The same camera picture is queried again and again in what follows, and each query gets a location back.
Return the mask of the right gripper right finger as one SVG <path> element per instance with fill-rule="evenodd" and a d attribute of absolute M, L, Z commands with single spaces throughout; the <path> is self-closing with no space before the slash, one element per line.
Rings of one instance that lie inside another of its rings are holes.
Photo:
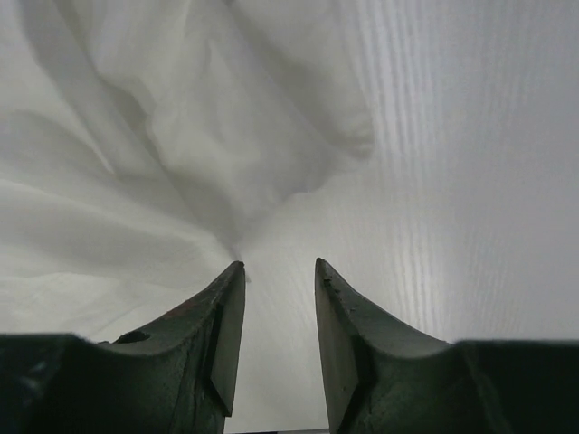
<path fill-rule="evenodd" d="M 447 343 L 315 267 L 321 370 L 333 433 L 575 433 L 575 341 Z"/>

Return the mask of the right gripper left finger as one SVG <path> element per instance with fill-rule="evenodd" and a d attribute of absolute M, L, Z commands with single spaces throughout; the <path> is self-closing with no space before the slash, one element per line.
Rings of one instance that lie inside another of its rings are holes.
<path fill-rule="evenodd" d="M 245 309 L 240 261 L 114 342 L 2 335 L 4 433 L 221 433 Z"/>

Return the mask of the white t shirt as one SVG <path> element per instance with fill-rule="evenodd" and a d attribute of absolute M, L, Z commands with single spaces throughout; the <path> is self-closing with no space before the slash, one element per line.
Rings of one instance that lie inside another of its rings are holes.
<path fill-rule="evenodd" d="M 341 1 L 4 1 L 1 327 L 113 335 L 371 154 Z"/>

